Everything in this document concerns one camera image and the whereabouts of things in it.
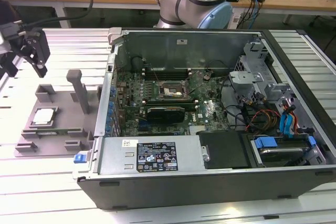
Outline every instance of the desk leg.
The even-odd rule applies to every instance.
[[[53,5],[53,8],[56,11],[57,17],[66,17],[67,16],[67,12],[66,12],[65,7],[64,7],[62,2],[55,3]],[[71,28],[70,21],[68,21],[68,20],[63,20],[63,21],[60,21],[59,23],[61,24],[61,28]]]
[[[290,18],[292,17],[292,15],[291,14],[287,14],[286,16],[285,16],[285,18],[283,19],[283,23],[286,25],[286,24],[288,24],[288,22],[289,22],[289,20],[290,20]]]
[[[228,29],[237,29],[241,15],[244,13],[244,8],[233,8],[232,16],[227,26]]]

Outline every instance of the blue cable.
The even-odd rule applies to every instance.
[[[254,8],[254,14],[253,14],[253,20],[251,21],[251,23],[249,24],[249,26],[248,26],[248,29],[251,29],[252,28],[252,26],[253,26],[253,24],[254,24],[254,21],[256,20],[256,18],[257,18],[257,13],[258,13],[258,7],[256,8]]]
[[[255,8],[255,13],[254,13],[254,17],[253,17],[253,20],[251,21],[251,23],[249,24],[248,26],[248,29],[251,29],[253,24],[254,24],[254,21],[256,21],[256,18],[257,18],[257,14],[258,14],[258,7]]]

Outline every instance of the wooden desk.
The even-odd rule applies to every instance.
[[[89,0],[9,0],[13,5],[51,6],[58,16],[65,16],[65,7],[87,7]],[[234,21],[240,17],[250,5],[250,0],[240,0],[232,3],[234,7]],[[125,9],[160,9],[154,0],[94,0],[96,8],[125,8]],[[261,12],[276,14],[300,15],[331,15],[336,16],[336,1],[332,0],[266,0]],[[62,27],[70,27],[70,23],[61,23]]]

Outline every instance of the gray post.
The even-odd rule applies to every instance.
[[[83,110],[84,114],[89,114],[89,102],[87,92],[84,89],[80,78],[82,77],[82,72],[80,70],[70,69],[67,74],[68,82],[71,82],[75,90],[76,96],[78,98],[79,104]]]

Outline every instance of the slotted metal surface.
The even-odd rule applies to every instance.
[[[0,92],[0,223],[321,223],[336,219],[336,183],[298,199],[102,211],[73,180],[72,158],[15,158],[14,146],[36,101],[39,83],[52,83],[57,91],[72,90],[65,76],[75,67],[82,70],[87,89],[95,90],[105,72],[107,29],[48,29],[46,33],[52,52],[46,78],[39,79],[22,63],[16,79],[9,79]],[[279,219],[265,220],[265,215]]]
[[[336,70],[334,64],[307,35],[300,35],[292,30],[273,30],[271,33],[330,118],[336,123]],[[286,78],[276,65],[274,65],[274,69],[281,80],[286,82]]]

